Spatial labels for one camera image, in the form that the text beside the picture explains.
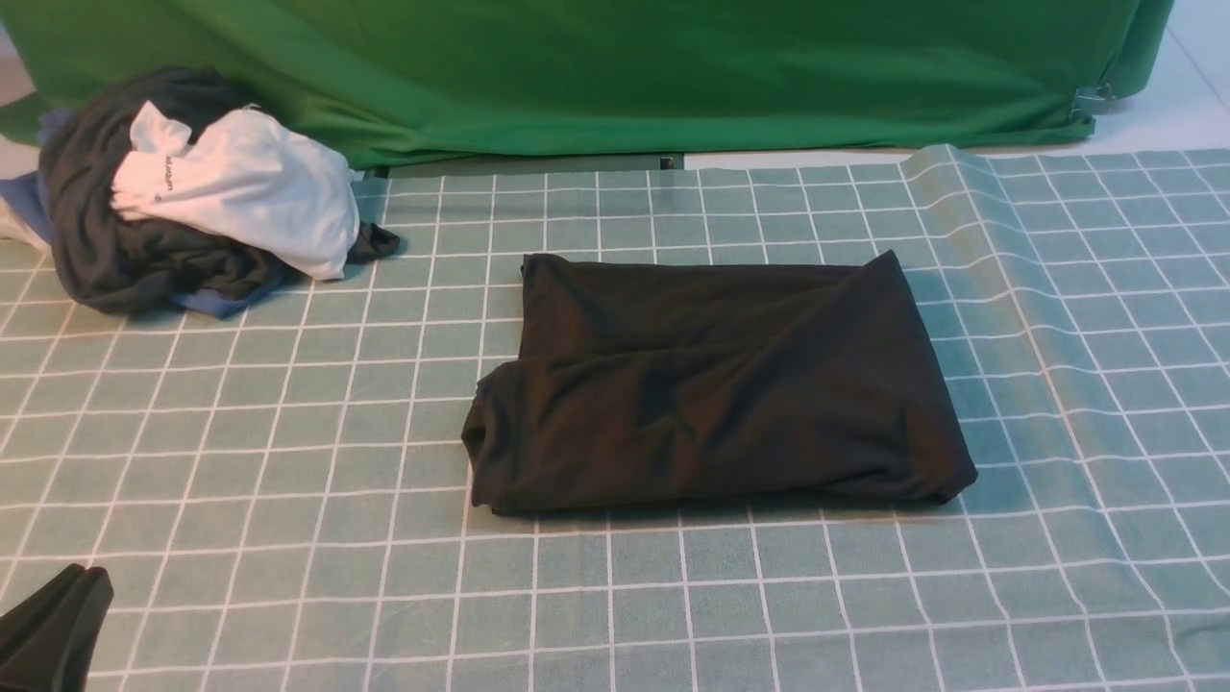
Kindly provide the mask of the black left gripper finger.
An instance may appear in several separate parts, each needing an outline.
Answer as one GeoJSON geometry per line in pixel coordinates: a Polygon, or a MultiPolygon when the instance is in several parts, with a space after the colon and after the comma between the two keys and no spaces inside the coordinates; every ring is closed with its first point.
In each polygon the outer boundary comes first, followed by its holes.
{"type": "Polygon", "coordinates": [[[66,565],[1,618],[2,691],[84,691],[109,612],[109,572],[66,565]]]}

